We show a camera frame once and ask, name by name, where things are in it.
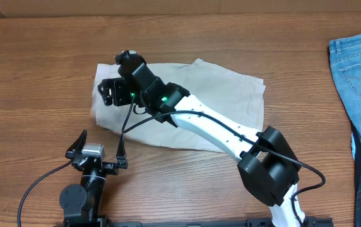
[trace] wood grain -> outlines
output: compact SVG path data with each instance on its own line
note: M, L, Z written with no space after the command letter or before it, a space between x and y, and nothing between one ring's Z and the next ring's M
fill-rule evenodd
M1 18L361 12L358 0L0 0Z
M328 64L328 41L361 33L361 13L116 16L0 20L0 227L16 226L28 186L63 164L83 129L114 159L118 138L90 117L98 62L137 50L148 62L200 57L264 79L265 125L281 130L300 160L327 183L300 196L309 216L353 226L350 125ZM127 141L129 169L109 177L102 212L114 221L244 220L270 216L244 189L223 153L153 148ZM319 179L300 172L300 187ZM39 183L24 226L62 221L60 191L71 168Z

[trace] wire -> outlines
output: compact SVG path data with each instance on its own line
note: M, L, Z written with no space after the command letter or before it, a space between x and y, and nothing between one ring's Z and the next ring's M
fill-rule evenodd
M143 103L143 105L145 104L144 103L144 100L143 100L143 97L141 96L141 102ZM292 158L289 158L287 156L284 156L282 154L279 154L277 153L276 151L273 151L269 148L265 148L264 146L260 146L258 144L256 144L254 141L251 141L250 139L246 138L245 136L239 134L238 132L236 132L235 130L233 130L232 128L230 128L229 126L225 125L223 122L219 121L218 119L210 116L210 115L207 115L203 112L197 112L197 111L191 111L191 110L179 110L179 111L174 111L174 112L168 112L168 113L161 113L161 114L158 114L158 115L155 115L155 116L152 116L152 117L148 117L147 119L144 119L134 125L132 125L131 127L129 127L128 129L126 130L123 130L122 133L127 133L131 130L133 130L135 127L138 127L150 120L153 120L153 119L156 119L156 118L159 118L159 117L164 117L164 116L168 116L168 115L172 115L172 114L194 114L194 115L199 115L199 116L203 116L203 117L206 117L214 122L216 122L217 124L221 125L222 127L224 127L226 130L230 131L231 133L233 133L235 136L237 136L239 139L245 141L245 142L248 142L252 145L255 145L257 148L259 148L261 151L264 151L264 152L268 152L274 156L277 156L279 158L282 158L284 160L287 160L287 161L290 161L296 165L299 165L301 167L304 167L312 172L314 172L316 175L318 175L320 178L321 178L321 183L319 184L316 184L316 185L313 185L313 186L310 186L310 187L306 187L306 188L303 188L303 189L300 189L298 191L296 191L290 198L291 202L292 202L292 208L293 208L293 212L294 212L294 215L295 215L295 218L297 219L297 221L300 223L300 226L301 227L304 227L303 226L303 223L301 222L301 219L299 218L299 215L297 214L297 211L295 210L295 197L298 196L300 193L303 193L303 192L306 192L308 190L312 190L312 189L317 189L319 187L322 187L325 183L326 183L326 179L325 179L325 176L319 171L317 170L316 168L310 166L310 165L307 165L301 161L298 161L298 160L294 160Z
M25 199L28 197L28 194L29 192L41 181L43 180L44 178L52 175L53 173L63 169L64 167L67 167L69 166L73 161L70 160L69 162L67 162L66 164L58 167L58 168L55 168L54 170L50 171L49 173L46 173L45 175L41 176L39 179L37 179L30 187L29 189L25 192L25 195L23 195L22 197L22 200L21 200L21 203L19 204L19 208L18 208L18 215L17 215L17 223L18 223L18 227L22 227L21 225L21 212L22 212L22 207L23 207L23 203L25 202Z
M136 111L136 107L137 107L137 106L138 106L137 104L135 104L135 105L133 106L133 113L134 113L134 114L141 115L141 114L146 114L146 113L147 113L146 110L144 110L143 113L137 113L137 111Z
M131 99L129 112L127 113L126 119L124 120L124 123L123 123L123 126L122 126L122 131L124 130L124 128L126 127L127 122L129 121L130 114L131 114L131 109L133 108L133 105L134 105L134 99L135 99L135 97L133 96L133 98Z
M144 93L144 91L141 90L141 91L140 91L141 104L143 104L143 106L145 107L145 111L146 111L147 113L151 113L151 114L152 114L152 111L150 110L149 106L148 106L148 105L146 104L146 102L144 101L143 93Z

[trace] towel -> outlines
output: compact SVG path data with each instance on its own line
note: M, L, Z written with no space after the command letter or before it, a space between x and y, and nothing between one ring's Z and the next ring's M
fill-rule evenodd
M192 64L147 64L155 76L181 85L205 105L229 119L252 128L263 128L265 85L263 80L233 72L224 67L196 59ZM120 77L119 65L98 64L92 91L92 115L97 125L120 133L129 105L105 106L97 86L103 79ZM150 117L131 114L127 127ZM125 134L125 137L152 146L222 152L202 137L164 122L151 120Z

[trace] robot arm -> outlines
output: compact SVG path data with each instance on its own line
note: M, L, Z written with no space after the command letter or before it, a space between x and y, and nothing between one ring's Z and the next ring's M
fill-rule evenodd
M121 78L105 79L98 86L106 105L128 105L133 97L134 102L140 107L145 107L150 115L156 116L157 121L169 122L175 127L205 138L238 163L245 188L271 208L275 226L299 226L290 199L286 200L285 196L291 196L297 190L300 166L271 154L267 154L262 161L257 159L260 148L265 147L297 160L279 131L269 127L260 132L222 116L201 103L185 88L173 83L164 84L148 69L145 60L135 52L125 51L115 59L121 65ZM183 110L209 115L252 143L247 143L234 132L209 118L198 114L177 113ZM303 221L305 215L299 206L296 206L296 211Z

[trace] table surface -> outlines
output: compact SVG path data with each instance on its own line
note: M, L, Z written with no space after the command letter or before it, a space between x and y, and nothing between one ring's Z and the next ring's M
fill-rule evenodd
M321 170L324 187L300 196L308 216L352 226L350 124L335 90L328 41L361 33L361 13L113 16L0 19L0 227L16 226L23 193L67 162L88 129L114 160L118 137L90 116L98 62L122 50L148 62L196 58L264 79L264 125L281 130L299 160ZM127 141L129 169L107 179L101 212L114 221L214 221L270 217L244 188L227 155ZM23 207L23 226L61 224L61 190L81 173L40 182ZM318 183L300 171L300 187Z

